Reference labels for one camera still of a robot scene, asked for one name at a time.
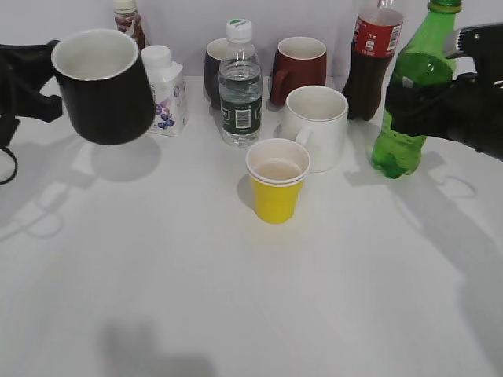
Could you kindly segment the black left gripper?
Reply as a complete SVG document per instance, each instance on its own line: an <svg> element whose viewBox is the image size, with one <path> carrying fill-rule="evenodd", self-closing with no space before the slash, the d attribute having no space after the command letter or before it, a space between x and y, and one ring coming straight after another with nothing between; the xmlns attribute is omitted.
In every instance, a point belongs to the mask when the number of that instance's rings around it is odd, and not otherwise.
<svg viewBox="0 0 503 377"><path fill-rule="evenodd" d="M55 76L51 53L58 43L1 46L1 145L11 142L21 117L50 123L63 114L62 99L40 90Z"/></svg>

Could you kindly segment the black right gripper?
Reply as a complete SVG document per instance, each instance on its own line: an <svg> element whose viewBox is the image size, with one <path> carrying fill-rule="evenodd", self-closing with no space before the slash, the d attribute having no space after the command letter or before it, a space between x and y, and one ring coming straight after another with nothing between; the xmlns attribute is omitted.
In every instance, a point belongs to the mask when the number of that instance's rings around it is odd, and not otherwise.
<svg viewBox="0 0 503 377"><path fill-rule="evenodd" d="M419 88L387 88L384 107L393 118L391 128L411 137L453 138L502 160L502 23L453 31L446 37L446 58L461 57L473 60L475 73ZM459 85L460 126L455 112Z"/></svg>

